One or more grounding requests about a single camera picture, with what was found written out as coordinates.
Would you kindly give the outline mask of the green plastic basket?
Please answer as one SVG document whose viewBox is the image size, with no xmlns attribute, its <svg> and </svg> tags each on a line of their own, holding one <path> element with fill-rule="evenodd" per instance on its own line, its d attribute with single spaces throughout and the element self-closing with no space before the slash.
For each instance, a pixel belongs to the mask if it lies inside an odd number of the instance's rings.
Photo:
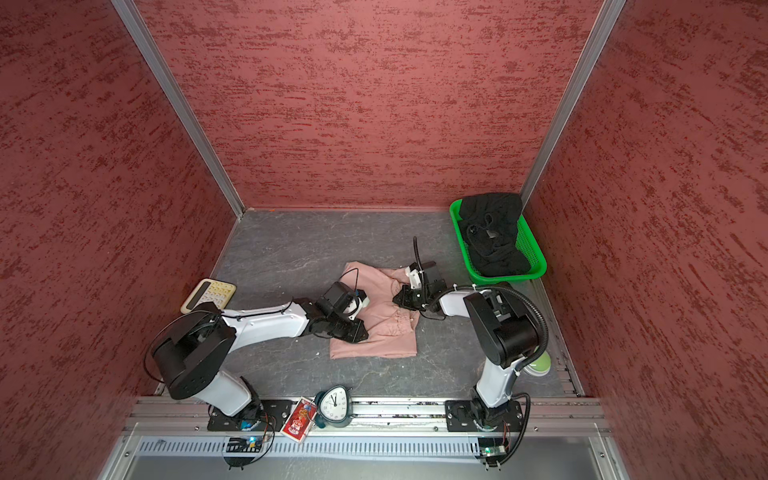
<svg viewBox="0 0 768 480">
<path fill-rule="evenodd" d="M 452 220 L 455 235 L 458 241 L 458 245 L 462 254 L 465 269 L 468 272 L 470 279 L 478 285 L 490 285 L 500 282 L 519 283 L 529 280 L 535 280 L 542 277 L 547 271 L 547 261 L 538 242 L 532 233 L 525 217 L 521 215 L 518 220 L 518 236 L 516 240 L 516 248 L 525 255 L 530 264 L 530 269 L 527 273 L 519 275 L 507 275 L 507 276 L 494 276 L 487 277 L 481 275 L 471 262 L 468 252 L 468 246 L 463 239 L 460 232 L 459 221 L 461 220 L 460 207 L 462 204 L 461 199 L 453 201 L 449 206 L 449 215 Z"/>
</svg>

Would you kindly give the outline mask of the left aluminium corner post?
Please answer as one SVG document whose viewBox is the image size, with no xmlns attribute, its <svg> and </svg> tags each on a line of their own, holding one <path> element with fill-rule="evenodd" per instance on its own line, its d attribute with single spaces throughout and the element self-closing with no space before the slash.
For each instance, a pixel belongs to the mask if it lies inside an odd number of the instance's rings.
<svg viewBox="0 0 768 480">
<path fill-rule="evenodd" d="M 153 39 L 149 28 L 134 1 L 112 0 L 121 22 L 125 26 L 145 63 L 161 87 L 177 118 L 204 161 L 219 190 L 224 195 L 234 215 L 240 220 L 247 208 L 227 174 L 221 160 L 191 105 L 182 92 L 167 61 Z"/>
</svg>

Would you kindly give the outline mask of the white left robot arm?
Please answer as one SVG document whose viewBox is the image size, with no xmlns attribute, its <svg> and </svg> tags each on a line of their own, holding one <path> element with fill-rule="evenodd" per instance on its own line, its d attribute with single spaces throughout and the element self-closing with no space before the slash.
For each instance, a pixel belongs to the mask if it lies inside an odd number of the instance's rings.
<svg viewBox="0 0 768 480">
<path fill-rule="evenodd" d="M 173 399 L 195 398 L 227 417 L 253 418 L 260 401 L 253 387 L 225 370 L 230 353 L 307 335 L 360 343 L 368 338 L 359 318 L 368 304 L 357 295 L 337 302 L 299 298 L 251 310 L 220 310 L 203 303 L 167 325 L 150 342 L 145 358 L 154 362 Z"/>
</svg>

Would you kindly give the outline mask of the right aluminium corner post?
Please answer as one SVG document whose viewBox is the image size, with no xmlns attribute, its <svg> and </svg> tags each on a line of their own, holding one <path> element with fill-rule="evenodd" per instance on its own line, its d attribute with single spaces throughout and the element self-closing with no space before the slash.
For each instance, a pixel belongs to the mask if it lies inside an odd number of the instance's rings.
<svg viewBox="0 0 768 480">
<path fill-rule="evenodd" d="M 602 3 L 531 170 L 521 188 L 523 208 L 526 208 L 531 200 L 625 5 L 625 0 L 605 0 Z"/>
</svg>

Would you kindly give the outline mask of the pink drawstring shorts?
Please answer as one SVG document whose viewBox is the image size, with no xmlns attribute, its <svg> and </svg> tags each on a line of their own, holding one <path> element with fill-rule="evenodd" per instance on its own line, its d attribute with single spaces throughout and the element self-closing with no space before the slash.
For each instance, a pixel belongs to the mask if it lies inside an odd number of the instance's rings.
<svg viewBox="0 0 768 480">
<path fill-rule="evenodd" d="M 332 339 L 332 360 L 360 357 L 400 359 L 417 355 L 416 330 L 420 314 L 393 302 L 402 287 L 410 285 L 405 268 L 378 269 L 360 262 L 349 262 L 344 267 L 341 282 L 349 287 L 357 286 L 370 300 L 357 316 L 364 323 L 368 339 L 357 344 Z"/>
</svg>

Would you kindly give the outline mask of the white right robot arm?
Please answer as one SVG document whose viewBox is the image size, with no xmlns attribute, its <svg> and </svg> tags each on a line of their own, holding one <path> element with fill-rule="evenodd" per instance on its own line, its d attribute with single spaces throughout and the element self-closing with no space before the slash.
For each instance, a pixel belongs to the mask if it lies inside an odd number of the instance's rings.
<svg viewBox="0 0 768 480">
<path fill-rule="evenodd" d="M 406 285 L 392 301 L 423 316 L 432 312 L 469 319 L 486 357 L 473 389 L 470 416 L 478 425 L 490 427 L 514 410 L 517 378 L 546 352 L 549 342 L 546 320 L 530 298 L 503 282 L 454 285 L 432 295 L 425 287 Z"/>
</svg>

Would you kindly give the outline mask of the black shorts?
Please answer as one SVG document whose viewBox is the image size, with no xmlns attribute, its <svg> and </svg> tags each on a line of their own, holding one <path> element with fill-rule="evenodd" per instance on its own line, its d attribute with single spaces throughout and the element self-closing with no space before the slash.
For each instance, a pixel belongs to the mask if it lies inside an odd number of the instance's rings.
<svg viewBox="0 0 768 480">
<path fill-rule="evenodd" d="M 473 268 L 483 277 L 529 272 L 531 265 L 516 242 L 522 199 L 517 193 L 465 197 L 459 207 L 459 230 Z"/>
</svg>

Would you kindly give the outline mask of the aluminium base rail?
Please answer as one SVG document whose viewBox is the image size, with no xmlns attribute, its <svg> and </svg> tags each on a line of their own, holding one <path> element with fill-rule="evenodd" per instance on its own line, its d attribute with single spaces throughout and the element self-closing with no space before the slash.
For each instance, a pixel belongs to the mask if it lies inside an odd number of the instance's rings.
<svg viewBox="0 0 768 480">
<path fill-rule="evenodd" d="M 352 400 L 352 420 L 336 428 L 314 427 L 310 437 L 427 437 L 469 436 L 470 421 L 448 414 L 443 398 L 361 397 Z M 122 433 L 137 435 L 237 435 L 226 420 L 196 400 L 175 401 L 164 396 L 139 398 Z M 612 429 L 596 398 L 535 398 L 528 437 L 611 437 Z"/>
</svg>

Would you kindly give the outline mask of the cream desk calculator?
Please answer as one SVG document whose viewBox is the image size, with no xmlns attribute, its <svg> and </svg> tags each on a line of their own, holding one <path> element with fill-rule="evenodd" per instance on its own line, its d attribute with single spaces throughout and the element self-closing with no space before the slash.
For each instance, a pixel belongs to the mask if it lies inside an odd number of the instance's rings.
<svg viewBox="0 0 768 480">
<path fill-rule="evenodd" d="M 203 303 L 213 303 L 219 310 L 224 309 L 236 292 L 234 284 L 205 278 L 188 295 L 180 307 L 182 314 L 191 313 Z"/>
</svg>

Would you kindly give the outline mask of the aluminium corner post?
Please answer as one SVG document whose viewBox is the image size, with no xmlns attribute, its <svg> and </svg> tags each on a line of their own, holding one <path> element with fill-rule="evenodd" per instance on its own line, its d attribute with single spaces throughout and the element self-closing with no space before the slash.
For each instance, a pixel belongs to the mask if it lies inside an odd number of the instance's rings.
<svg viewBox="0 0 768 480">
<path fill-rule="evenodd" d="M 625 5 L 625 0 L 605 0 L 602 3 L 531 170 L 521 188 L 523 208 L 526 208 L 531 200 Z"/>
<path fill-rule="evenodd" d="M 191 105 L 182 92 L 167 61 L 153 39 L 149 28 L 134 1 L 112 0 L 121 22 L 125 26 L 145 63 L 161 87 L 177 118 L 204 161 L 219 190 L 224 195 L 234 215 L 240 220 L 247 208 L 227 174 L 221 160 Z"/>
</svg>

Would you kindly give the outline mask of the red snack packet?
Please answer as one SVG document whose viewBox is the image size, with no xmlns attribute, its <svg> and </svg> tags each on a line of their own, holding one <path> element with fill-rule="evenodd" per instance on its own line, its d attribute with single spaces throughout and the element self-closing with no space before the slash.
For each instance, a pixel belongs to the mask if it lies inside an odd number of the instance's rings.
<svg viewBox="0 0 768 480">
<path fill-rule="evenodd" d="M 285 420 L 281 433 L 295 442 L 303 442 L 314 424 L 317 410 L 312 400 L 302 397 Z"/>
</svg>

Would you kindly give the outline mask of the teal analog clock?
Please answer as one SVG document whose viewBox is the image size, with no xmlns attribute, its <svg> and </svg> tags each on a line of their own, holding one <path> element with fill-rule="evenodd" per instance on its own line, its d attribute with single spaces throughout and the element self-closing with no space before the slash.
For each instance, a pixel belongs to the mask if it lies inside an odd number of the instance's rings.
<svg viewBox="0 0 768 480">
<path fill-rule="evenodd" d="M 351 423 L 352 402 L 347 387 L 336 385 L 318 392 L 314 403 L 317 407 L 314 423 L 318 428 L 344 428 Z"/>
</svg>

